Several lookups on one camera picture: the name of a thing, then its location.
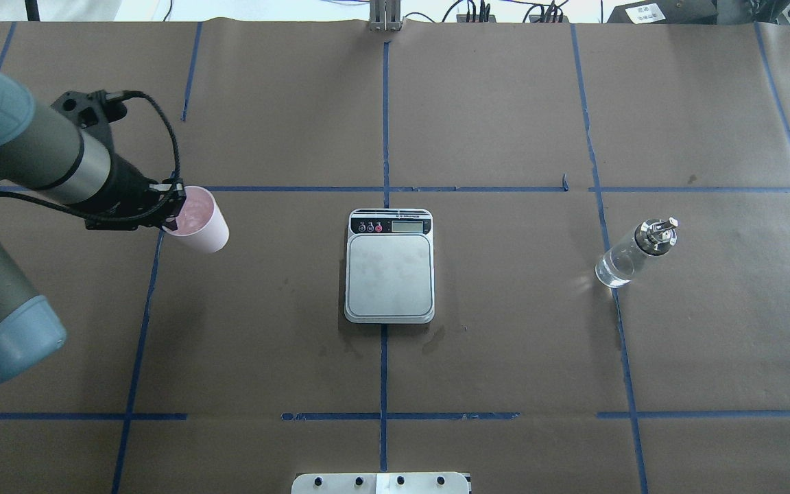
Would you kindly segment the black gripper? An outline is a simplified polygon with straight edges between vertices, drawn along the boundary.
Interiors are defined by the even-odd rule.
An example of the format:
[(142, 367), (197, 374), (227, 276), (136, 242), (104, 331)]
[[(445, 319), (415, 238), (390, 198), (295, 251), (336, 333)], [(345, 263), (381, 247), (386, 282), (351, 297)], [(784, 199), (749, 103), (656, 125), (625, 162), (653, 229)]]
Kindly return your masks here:
[[(128, 115), (125, 101), (141, 98), (151, 104), (169, 134), (173, 172), (157, 181), (145, 177), (114, 149), (113, 122)], [(64, 207), (88, 215), (86, 228), (134, 231), (138, 227), (179, 229), (178, 215), (186, 200), (180, 177), (178, 139), (156, 100), (144, 91), (67, 91), (52, 108), (79, 130), (81, 156), (51, 188), (51, 197)]]

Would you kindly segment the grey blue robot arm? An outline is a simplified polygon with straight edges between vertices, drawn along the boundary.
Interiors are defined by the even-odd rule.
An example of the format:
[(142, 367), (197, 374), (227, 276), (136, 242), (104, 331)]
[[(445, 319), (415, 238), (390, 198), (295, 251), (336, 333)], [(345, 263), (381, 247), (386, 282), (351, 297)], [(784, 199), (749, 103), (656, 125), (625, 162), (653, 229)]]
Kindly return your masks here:
[[(173, 169), (147, 177), (114, 146), (112, 125), (126, 103), (152, 107), (167, 133)], [(187, 200), (178, 138), (162, 106), (144, 91), (67, 91), (38, 100), (0, 70), (0, 202), (12, 201), (78, 219), (90, 231), (173, 227)], [(65, 344), (60, 317), (0, 240), (0, 385)]]

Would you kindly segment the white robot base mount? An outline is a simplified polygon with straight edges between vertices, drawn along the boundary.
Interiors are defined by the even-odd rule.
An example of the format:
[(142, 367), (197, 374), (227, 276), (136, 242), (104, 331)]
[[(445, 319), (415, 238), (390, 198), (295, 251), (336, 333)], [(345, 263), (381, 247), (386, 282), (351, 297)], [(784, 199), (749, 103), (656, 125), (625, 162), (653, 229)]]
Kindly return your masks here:
[(300, 474), (291, 493), (471, 493), (470, 474), (455, 471)]

